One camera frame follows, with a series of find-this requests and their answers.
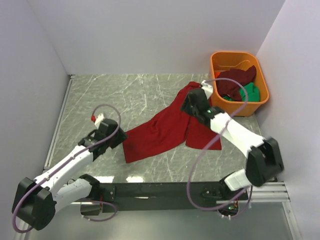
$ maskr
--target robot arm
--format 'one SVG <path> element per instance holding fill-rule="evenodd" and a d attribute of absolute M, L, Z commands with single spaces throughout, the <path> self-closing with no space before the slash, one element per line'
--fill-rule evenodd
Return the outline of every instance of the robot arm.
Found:
<path fill-rule="evenodd" d="M 249 131 L 221 108 L 210 106 L 208 99 L 213 93 L 213 86 L 206 81 L 201 86 L 188 92 L 181 110 L 196 117 L 201 124 L 216 133 L 220 133 L 228 123 L 221 135 L 247 159 L 245 169 L 233 172 L 220 181 L 225 195 L 250 185 L 261 187 L 281 173 L 284 165 L 277 141 Z"/>
<path fill-rule="evenodd" d="M 81 168 L 92 163 L 100 155 L 104 154 L 107 148 L 110 147 L 113 149 L 127 139 L 126 133 L 119 128 L 117 133 L 109 140 L 91 147 L 73 158 L 79 151 L 111 135 L 118 126 L 117 122 L 105 118 L 103 114 L 97 117 L 94 124 L 97 129 L 84 137 L 78 143 L 78 146 L 57 165 L 42 175 L 37 176 L 34 180 L 26 177 L 19 183 L 12 206 L 12 213 L 22 197 L 43 179 L 48 179 L 48 181 L 36 188 L 26 198 L 17 212 L 17 216 L 20 219 L 36 230 L 41 230 L 46 227 L 58 211 L 72 202 L 83 198 L 94 200 L 100 198 L 100 182 L 90 175 L 82 175 L 72 184 L 65 185 Z M 64 168 L 53 177 L 48 178 L 53 171 L 67 162 L 70 157 L 73 159 Z"/>

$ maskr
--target green clothing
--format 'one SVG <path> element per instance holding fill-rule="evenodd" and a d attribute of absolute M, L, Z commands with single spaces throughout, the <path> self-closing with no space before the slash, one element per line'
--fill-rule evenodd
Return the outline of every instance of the green clothing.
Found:
<path fill-rule="evenodd" d="M 243 86 L 246 92 L 248 93 L 248 102 L 260 102 L 260 92 L 259 88 L 257 88 L 253 82 L 250 82 L 249 84 Z M 241 95 L 242 101 L 244 102 L 246 100 L 245 92 L 242 90 L 242 88 L 239 89 L 239 93 Z M 223 97 L 225 100 L 233 102 L 234 100 L 229 96 Z"/>

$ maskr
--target orange basket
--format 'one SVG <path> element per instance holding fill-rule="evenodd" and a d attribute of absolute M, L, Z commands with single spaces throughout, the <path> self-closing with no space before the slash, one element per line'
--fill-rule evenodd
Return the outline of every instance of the orange basket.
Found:
<path fill-rule="evenodd" d="M 259 106 L 266 103 L 269 99 L 269 91 L 266 85 L 265 78 L 262 74 L 258 60 L 247 52 L 231 52 L 231 51 L 218 51 L 212 54 L 210 60 L 210 72 L 209 79 L 215 78 L 215 72 L 223 72 L 230 69 L 241 69 L 247 70 L 252 65 L 256 68 L 256 76 L 253 81 L 254 85 L 260 91 L 260 101 L 259 102 L 248 102 L 247 105 L 242 109 L 236 116 L 248 117 L 251 116 Z M 228 114 L 231 114 L 237 110 L 243 101 L 228 101 L 222 98 L 218 94 L 217 84 L 215 81 L 212 82 L 213 94 L 211 96 L 211 101 L 213 106 L 218 106 Z"/>

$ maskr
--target gray marble surface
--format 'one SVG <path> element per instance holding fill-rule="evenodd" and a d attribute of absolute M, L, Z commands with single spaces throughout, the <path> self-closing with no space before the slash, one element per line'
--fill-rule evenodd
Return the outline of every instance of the gray marble surface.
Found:
<path fill-rule="evenodd" d="M 72 79 L 69 96 L 56 135 L 50 167 L 57 164 L 92 129 L 91 112 L 99 104 L 114 105 L 121 113 L 121 127 L 130 130 L 150 120 L 170 105 L 178 91 L 190 81 L 200 83 L 205 74 L 123 74 L 76 75 Z M 118 120 L 112 109 L 102 109 L 108 117 Z M 260 134 L 253 115 L 235 120 Z M 225 175 L 245 167 L 242 153 L 226 139 L 221 139 L 222 150 L 209 150 L 193 175 L 193 181 L 218 181 Z M 188 179 L 193 163 L 201 150 L 184 143 L 140 161 L 127 164 L 122 145 L 108 149 L 95 162 L 84 167 L 75 177 L 90 174 L 100 181 L 126 182 L 181 182 Z"/>

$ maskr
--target maroon cloth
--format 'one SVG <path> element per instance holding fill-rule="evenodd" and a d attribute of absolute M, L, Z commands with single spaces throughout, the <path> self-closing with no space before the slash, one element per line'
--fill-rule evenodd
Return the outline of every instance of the maroon cloth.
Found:
<path fill-rule="evenodd" d="M 251 66 L 247 71 L 231 68 L 228 71 L 223 71 L 220 73 L 219 78 L 228 78 L 236 80 L 242 86 L 251 83 L 257 74 L 257 69 L 255 66 Z M 232 81 L 216 81 L 216 87 L 218 93 L 221 97 L 229 96 L 234 101 L 242 102 L 242 97 L 239 93 L 239 86 Z"/>
<path fill-rule="evenodd" d="M 180 110 L 187 93 L 201 85 L 191 81 L 179 91 L 174 101 L 151 120 L 127 131 L 123 142 L 126 163 L 152 157 L 180 145 L 184 141 L 190 148 L 203 148 L 216 133 L 201 125 L 195 117 Z M 217 141 L 211 150 L 221 150 Z"/>

